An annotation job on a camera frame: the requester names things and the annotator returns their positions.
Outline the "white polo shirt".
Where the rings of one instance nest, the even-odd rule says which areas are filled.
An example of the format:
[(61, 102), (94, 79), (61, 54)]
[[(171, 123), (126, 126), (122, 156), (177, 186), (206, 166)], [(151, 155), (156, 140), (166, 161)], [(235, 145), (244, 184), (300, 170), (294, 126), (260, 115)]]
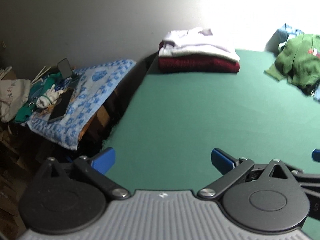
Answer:
[(159, 57), (188, 55), (216, 56), (234, 62), (240, 61), (231, 41), (211, 29), (194, 28), (172, 30), (159, 45)]

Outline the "black smartphone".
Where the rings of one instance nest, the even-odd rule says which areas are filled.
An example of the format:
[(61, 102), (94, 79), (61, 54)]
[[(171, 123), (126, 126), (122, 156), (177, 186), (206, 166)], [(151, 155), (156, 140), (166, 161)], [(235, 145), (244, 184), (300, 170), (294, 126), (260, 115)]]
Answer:
[(60, 71), (62, 78), (66, 79), (73, 75), (73, 71), (71, 69), (71, 65), (67, 58), (62, 59), (57, 63), (58, 70)]
[(59, 96), (48, 119), (49, 123), (61, 120), (65, 117), (73, 94), (74, 88), (67, 88), (67, 90)]

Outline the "blue white patterned cloth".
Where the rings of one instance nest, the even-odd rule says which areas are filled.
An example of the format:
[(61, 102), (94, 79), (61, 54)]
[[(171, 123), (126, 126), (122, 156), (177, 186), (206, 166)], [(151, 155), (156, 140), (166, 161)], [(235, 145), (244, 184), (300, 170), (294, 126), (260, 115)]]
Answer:
[(75, 70), (80, 81), (65, 117), (49, 123), (48, 114), (41, 116), (35, 112), (26, 125), (47, 140), (76, 150), (84, 126), (135, 65), (136, 61), (125, 59)]

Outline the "small white plush toy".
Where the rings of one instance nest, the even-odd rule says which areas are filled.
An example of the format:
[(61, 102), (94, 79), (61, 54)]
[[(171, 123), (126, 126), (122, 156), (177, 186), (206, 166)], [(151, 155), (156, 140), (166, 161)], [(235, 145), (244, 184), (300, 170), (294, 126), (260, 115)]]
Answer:
[(46, 109), (50, 105), (54, 105), (63, 92), (63, 90), (55, 90), (55, 85), (52, 85), (50, 89), (36, 100), (36, 107)]

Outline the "green fabric clutter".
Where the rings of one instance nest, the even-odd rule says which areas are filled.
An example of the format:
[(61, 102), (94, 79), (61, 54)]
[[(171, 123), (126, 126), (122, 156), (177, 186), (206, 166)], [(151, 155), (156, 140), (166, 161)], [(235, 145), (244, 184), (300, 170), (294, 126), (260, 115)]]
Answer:
[(50, 74), (43, 83), (33, 85), (29, 92), (28, 101), (18, 110), (14, 123), (21, 124), (26, 122), (36, 110), (40, 109), (36, 107), (36, 100), (50, 89), (52, 85), (58, 85), (62, 80), (62, 75), (58, 72)]

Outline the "white paper bag clutter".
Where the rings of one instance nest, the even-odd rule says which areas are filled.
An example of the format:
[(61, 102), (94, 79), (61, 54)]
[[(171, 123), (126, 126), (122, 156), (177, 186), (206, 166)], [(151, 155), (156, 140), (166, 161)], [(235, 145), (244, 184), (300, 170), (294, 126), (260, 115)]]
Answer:
[(12, 120), (28, 101), (30, 80), (1, 80), (1, 122)]

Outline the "folded dark red sweater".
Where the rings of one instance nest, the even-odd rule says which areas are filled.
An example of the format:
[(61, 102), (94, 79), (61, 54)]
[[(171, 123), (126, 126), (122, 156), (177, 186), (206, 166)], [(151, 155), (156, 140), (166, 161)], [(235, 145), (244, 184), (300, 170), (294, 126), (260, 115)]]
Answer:
[(182, 57), (159, 57), (158, 65), (164, 73), (213, 72), (238, 73), (240, 63), (215, 56), (190, 55)]

